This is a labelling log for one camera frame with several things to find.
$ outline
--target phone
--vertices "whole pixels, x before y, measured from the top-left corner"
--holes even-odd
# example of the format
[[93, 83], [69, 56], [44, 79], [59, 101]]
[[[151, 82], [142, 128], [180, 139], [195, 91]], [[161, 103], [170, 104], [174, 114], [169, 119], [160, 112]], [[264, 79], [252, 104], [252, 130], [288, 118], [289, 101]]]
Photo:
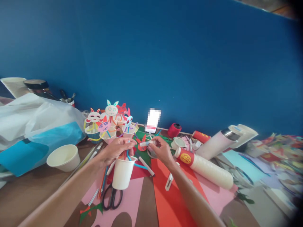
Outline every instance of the phone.
[[147, 117], [147, 123], [144, 125], [144, 131], [151, 134], [155, 134], [160, 120], [160, 116], [161, 110], [150, 108]]

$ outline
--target colorful straw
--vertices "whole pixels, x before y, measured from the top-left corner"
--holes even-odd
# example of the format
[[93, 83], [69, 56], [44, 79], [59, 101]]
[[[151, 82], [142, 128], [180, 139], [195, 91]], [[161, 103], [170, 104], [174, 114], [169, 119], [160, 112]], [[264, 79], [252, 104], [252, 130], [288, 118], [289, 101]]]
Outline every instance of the colorful straw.
[[159, 135], [159, 133], [162, 131], [162, 129], [160, 129], [160, 131], [157, 133], [157, 135], [156, 136], [158, 136]]

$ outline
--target green paper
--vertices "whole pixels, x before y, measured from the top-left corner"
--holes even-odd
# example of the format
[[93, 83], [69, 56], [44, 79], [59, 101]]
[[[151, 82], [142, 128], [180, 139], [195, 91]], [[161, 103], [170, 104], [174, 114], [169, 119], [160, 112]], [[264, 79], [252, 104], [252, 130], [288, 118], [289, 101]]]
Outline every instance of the green paper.
[[101, 211], [101, 213], [103, 214], [103, 203], [99, 203], [98, 205], [90, 208], [89, 210], [83, 212], [81, 215], [80, 215], [80, 223], [79, 223], [79, 226], [81, 225], [83, 219], [88, 215], [88, 213], [92, 210], [95, 210], [95, 209], [98, 209], [99, 211]]

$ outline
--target pen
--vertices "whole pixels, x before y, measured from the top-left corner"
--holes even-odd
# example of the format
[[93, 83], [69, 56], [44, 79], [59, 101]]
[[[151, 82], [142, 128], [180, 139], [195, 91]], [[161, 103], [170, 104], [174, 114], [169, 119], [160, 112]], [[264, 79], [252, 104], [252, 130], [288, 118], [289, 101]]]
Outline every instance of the pen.
[[68, 102], [68, 98], [66, 96], [66, 93], [65, 93], [65, 91], [63, 89], [60, 90], [60, 94], [61, 94], [62, 98], [65, 100], [65, 102], [69, 103]]
[[72, 102], [74, 100], [75, 96], [76, 96], [76, 93], [73, 94], [72, 98], [70, 99], [70, 102]]

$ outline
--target black scissors handle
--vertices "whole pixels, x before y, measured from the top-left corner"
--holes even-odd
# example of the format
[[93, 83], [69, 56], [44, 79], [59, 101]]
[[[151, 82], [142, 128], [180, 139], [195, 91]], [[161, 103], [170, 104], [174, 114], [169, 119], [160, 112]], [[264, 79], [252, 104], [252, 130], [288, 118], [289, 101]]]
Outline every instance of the black scissors handle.
[[[108, 191], [109, 188], [112, 188], [112, 191], [111, 191], [111, 195], [110, 195], [109, 205], [106, 207], [105, 204], [104, 204], [104, 198], [105, 198], [105, 195], [106, 195], [106, 193], [107, 193], [107, 191]], [[120, 190], [120, 191], [121, 191], [120, 192], [120, 199], [119, 199], [118, 204], [115, 206], [114, 203], [115, 203], [115, 198], [116, 198], [117, 190], [113, 188], [112, 184], [110, 184], [107, 187], [107, 189], [104, 192], [103, 199], [102, 199], [104, 210], [109, 210], [110, 208], [112, 208], [113, 210], [115, 210], [115, 209], [117, 209], [120, 206], [120, 203], [122, 202], [122, 197], [123, 197], [123, 191], [122, 190]]]

